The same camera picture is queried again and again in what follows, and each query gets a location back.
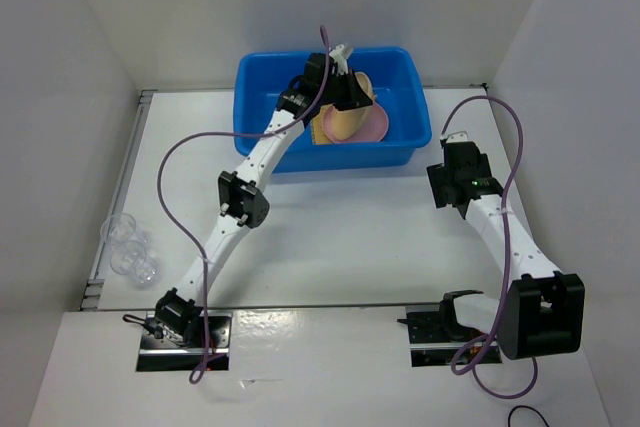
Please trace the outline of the orange plastic plate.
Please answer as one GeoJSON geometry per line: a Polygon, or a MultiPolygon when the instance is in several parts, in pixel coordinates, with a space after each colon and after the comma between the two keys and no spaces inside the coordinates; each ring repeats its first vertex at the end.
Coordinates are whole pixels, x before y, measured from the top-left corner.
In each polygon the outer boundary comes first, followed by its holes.
{"type": "Polygon", "coordinates": [[[376,100],[370,78],[364,72],[356,72],[355,77],[371,103],[365,107],[346,111],[340,111],[333,105],[328,106],[323,116],[323,130],[333,143],[346,141],[356,134],[365,124],[376,100]]]}

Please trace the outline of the pink plastic plate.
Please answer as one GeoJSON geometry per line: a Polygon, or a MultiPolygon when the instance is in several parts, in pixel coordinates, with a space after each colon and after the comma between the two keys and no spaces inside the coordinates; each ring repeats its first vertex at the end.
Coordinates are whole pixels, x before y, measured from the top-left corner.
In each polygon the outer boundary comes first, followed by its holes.
{"type": "Polygon", "coordinates": [[[378,104],[374,103],[370,107],[370,113],[365,120],[364,124],[350,137],[339,140],[332,131],[331,117],[335,112],[333,107],[330,107],[322,115],[322,129],[324,135],[334,144],[349,144],[349,143],[375,143],[384,139],[389,128],[389,118],[386,111],[378,104]]]}

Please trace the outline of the bamboo woven mat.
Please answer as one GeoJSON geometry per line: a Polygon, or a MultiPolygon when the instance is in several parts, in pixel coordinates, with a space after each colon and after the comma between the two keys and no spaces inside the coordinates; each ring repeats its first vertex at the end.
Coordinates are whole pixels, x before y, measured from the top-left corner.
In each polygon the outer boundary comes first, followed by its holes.
{"type": "Polygon", "coordinates": [[[311,142],[313,145],[331,145],[332,141],[327,137],[324,127],[323,119],[320,116],[316,116],[309,124],[311,132],[311,142]]]}

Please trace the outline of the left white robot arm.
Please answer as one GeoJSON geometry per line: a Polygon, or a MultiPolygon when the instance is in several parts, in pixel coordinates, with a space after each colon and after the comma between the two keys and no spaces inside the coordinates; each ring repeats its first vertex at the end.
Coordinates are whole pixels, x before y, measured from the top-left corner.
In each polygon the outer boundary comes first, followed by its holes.
{"type": "Polygon", "coordinates": [[[207,319],[209,290],[239,242],[266,220],[270,204],[264,189],[275,167],[322,106],[331,104],[350,111],[373,104],[348,65],[352,52],[350,47],[340,44],[325,54],[311,54],[303,73],[294,77],[279,95],[264,133],[200,132],[181,139],[166,152],[156,177],[157,196],[164,213],[193,242],[200,258],[180,284],[157,302],[158,337],[164,336],[180,347],[197,342],[205,349],[213,347],[207,319]],[[170,156],[179,147],[191,140],[216,135],[250,138],[257,143],[234,171],[219,174],[218,218],[213,233],[203,245],[170,212],[162,192],[162,175],[170,156]]]}

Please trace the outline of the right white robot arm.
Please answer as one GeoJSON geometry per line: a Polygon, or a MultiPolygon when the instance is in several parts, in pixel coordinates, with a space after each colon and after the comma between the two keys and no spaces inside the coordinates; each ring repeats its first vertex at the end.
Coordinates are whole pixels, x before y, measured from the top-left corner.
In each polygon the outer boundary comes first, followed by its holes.
{"type": "Polygon", "coordinates": [[[515,215],[488,156],[467,139],[442,141],[443,161],[427,174],[438,208],[451,206],[479,235],[506,283],[499,298],[447,293],[438,328],[450,340],[493,333],[510,360],[573,353],[581,345],[585,286],[538,248],[515,215]]]}

